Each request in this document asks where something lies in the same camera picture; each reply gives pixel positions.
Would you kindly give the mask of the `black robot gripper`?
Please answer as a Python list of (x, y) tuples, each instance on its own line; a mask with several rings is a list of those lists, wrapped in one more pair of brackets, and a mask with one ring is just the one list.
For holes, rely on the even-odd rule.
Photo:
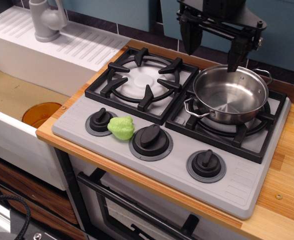
[(262, 44), (266, 22), (251, 12), (244, 0), (179, 0), (177, 20), (184, 49), (192, 55), (203, 31), (231, 41), (227, 72), (235, 72), (252, 50)]

